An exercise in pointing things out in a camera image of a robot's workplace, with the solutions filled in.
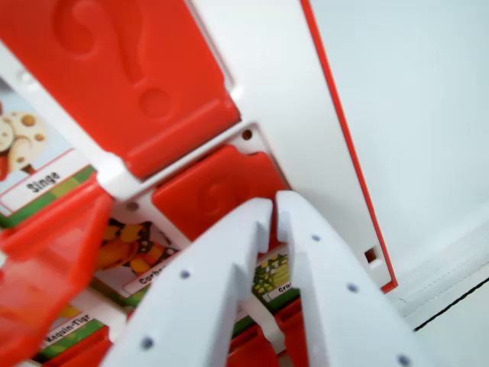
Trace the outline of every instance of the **embossed question mark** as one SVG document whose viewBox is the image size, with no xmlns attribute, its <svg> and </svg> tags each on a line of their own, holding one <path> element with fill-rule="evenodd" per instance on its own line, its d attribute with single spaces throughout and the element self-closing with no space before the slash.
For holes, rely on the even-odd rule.
<svg viewBox="0 0 489 367">
<path fill-rule="evenodd" d="M 249 189 L 245 180 L 238 187 L 225 177 L 209 182 L 196 195 L 199 211 L 208 218 L 221 218 L 249 199 Z"/>
<path fill-rule="evenodd" d="M 96 45 L 93 32 L 76 18 L 79 5 L 96 3 L 102 7 L 117 35 L 118 55 L 127 80 L 140 89 L 146 84 L 141 68 L 139 47 L 143 17 L 137 0 L 60 0 L 53 13 L 54 33 L 58 41 L 72 54 L 87 54 Z M 159 88 L 146 87 L 139 96 L 141 111 L 161 118 L 170 111 L 170 97 Z"/>
</svg>

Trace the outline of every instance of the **white plastic frame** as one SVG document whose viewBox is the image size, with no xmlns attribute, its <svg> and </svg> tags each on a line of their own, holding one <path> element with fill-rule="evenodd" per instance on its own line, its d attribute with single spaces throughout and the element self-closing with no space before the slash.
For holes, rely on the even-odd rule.
<svg viewBox="0 0 489 367">
<path fill-rule="evenodd" d="M 309 365 L 428 367 L 435 363 L 345 241 L 293 191 L 277 193 L 278 239 L 301 291 Z"/>
<path fill-rule="evenodd" d="M 250 298 L 257 253 L 268 250 L 272 209 L 271 200 L 249 200 L 180 253 L 153 283 L 103 366 L 224 365 L 238 301 Z M 217 264 L 214 253 L 220 254 Z"/>
<path fill-rule="evenodd" d="M 3 44 L 0 76 L 87 156 L 99 171 L 99 183 L 122 202 L 148 192 L 256 125 L 291 187 L 314 203 L 379 286 L 389 283 L 384 254 L 300 2 L 195 0 L 188 5 L 223 69 L 241 122 L 145 181 L 134 177 L 119 157 L 103 151 Z M 151 208 L 146 214 L 145 210 L 141 207 L 142 216 L 155 216 Z M 181 234 L 176 237 L 185 246 Z M 376 249 L 378 261 L 368 264 L 364 253 L 370 248 Z"/>
</svg>

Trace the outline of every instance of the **red plastic hinge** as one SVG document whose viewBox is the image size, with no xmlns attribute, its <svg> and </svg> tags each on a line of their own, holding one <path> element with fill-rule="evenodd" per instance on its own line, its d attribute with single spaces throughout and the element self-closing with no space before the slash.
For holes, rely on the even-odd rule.
<svg viewBox="0 0 489 367">
<path fill-rule="evenodd" d="M 294 301 L 276 316 L 277 325 L 285 334 L 285 347 L 293 365 L 307 367 L 306 332 L 300 300 Z"/>
<path fill-rule="evenodd" d="M 226 366 L 279 367 L 279 363 L 274 348 L 255 325 L 231 341 Z"/>
<path fill-rule="evenodd" d="M 89 283 L 112 209 L 95 176 L 0 235 L 0 361 L 36 353 L 66 303 Z"/>
<path fill-rule="evenodd" d="M 2 0 L 1 7 L 0 38 L 138 177 L 239 120 L 184 0 Z"/>
<path fill-rule="evenodd" d="M 246 155 L 229 145 L 157 189 L 153 203 L 193 241 L 236 206 L 253 197 L 273 200 L 285 189 L 265 153 Z M 270 249 L 278 244 L 274 215 Z"/>
</svg>

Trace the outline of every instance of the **cartoon character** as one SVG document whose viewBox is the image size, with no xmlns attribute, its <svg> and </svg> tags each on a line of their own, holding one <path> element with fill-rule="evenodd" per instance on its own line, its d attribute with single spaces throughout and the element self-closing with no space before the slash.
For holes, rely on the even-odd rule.
<svg viewBox="0 0 489 367">
<path fill-rule="evenodd" d="M 33 174 L 31 164 L 46 146 L 46 126 L 38 117 L 30 112 L 0 115 L 0 181 L 13 171 Z"/>
<path fill-rule="evenodd" d="M 175 249 L 150 240 L 151 226 L 151 222 L 124 224 L 110 219 L 99 251 L 97 270 L 127 266 L 141 275 L 175 254 Z"/>
</svg>

